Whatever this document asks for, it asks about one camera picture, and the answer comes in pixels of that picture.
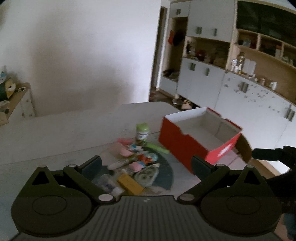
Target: cabinet door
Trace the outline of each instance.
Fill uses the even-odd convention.
[[[18,103],[16,108],[11,113],[8,121],[9,121],[10,124],[15,124],[15,123],[21,122],[24,119],[25,119],[25,114],[24,114],[24,111],[22,109],[22,105],[21,105],[21,103]]]
[[[291,107],[292,111],[296,112],[296,107]],[[275,148],[283,148],[283,146],[292,146],[296,147],[296,117],[295,113],[293,113],[291,118],[289,118],[289,122],[286,126],[285,131],[283,132],[281,138],[279,139],[278,143],[276,144]],[[279,161],[269,161],[269,163],[277,169],[281,174],[287,172],[289,168]]]
[[[23,116],[25,119],[31,119],[35,117],[32,101],[31,101],[31,95],[30,92],[27,91],[24,97],[20,101],[23,109]]]
[[[177,93],[189,100],[190,88],[195,78],[196,63],[194,60],[182,58]]]
[[[296,112],[296,107],[292,106],[291,109]],[[296,114],[291,116],[290,120],[287,124],[287,127],[279,139],[276,148],[283,148],[283,146],[293,146],[296,147]]]
[[[174,96],[177,90],[177,82],[162,76],[160,80],[160,88]]]
[[[195,0],[190,3],[187,36],[231,42],[234,0]]]
[[[170,5],[170,18],[188,17],[190,2],[179,2]]]
[[[248,84],[246,93],[242,83]],[[224,76],[215,110],[243,128],[252,148],[273,149],[284,132],[289,102],[233,73]]]
[[[214,109],[221,89],[224,70],[196,61],[195,76],[189,92],[189,100],[201,107]]]

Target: pink object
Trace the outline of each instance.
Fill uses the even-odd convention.
[[[131,138],[118,138],[117,142],[121,143],[124,146],[131,145],[133,143],[133,139]]]
[[[122,146],[122,148],[119,151],[120,155],[124,156],[124,157],[129,157],[133,154],[133,152],[129,151],[128,149],[126,149],[124,146]]]
[[[139,172],[141,171],[141,169],[144,168],[143,165],[141,165],[140,163],[138,162],[133,162],[131,164],[128,165],[131,169],[133,169],[134,172]]]

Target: clear plastic bottle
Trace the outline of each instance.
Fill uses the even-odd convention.
[[[118,197],[124,192],[124,190],[109,174],[102,175],[98,180],[94,181],[94,184],[114,197]]]

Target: table top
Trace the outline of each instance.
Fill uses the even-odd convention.
[[[119,137],[134,137],[136,124],[147,122],[148,141],[158,144],[163,116],[178,110],[165,102],[125,104],[109,113],[97,110],[66,112],[25,120],[0,128],[0,240],[12,238],[17,229],[11,205],[39,165],[61,170],[100,155],[103,165],[114,161],[107,151]],[[179,196],[200,180],[171,154],[162,154],[173,169],[174,183],[167,195]]]
[[[0,128],[0,165],[83,150],[134,137],[136,124],[160,131],[163,116],[178,110],[165,102],[124,104],[102,113],[72,111],[24,120]]]

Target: yellow sponge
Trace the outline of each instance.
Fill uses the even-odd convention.
[[[132,179],[128,174],[122,174],[117,179],[118,183],[128,191],[129,195],[139,195],[144,191],[144,188]]]

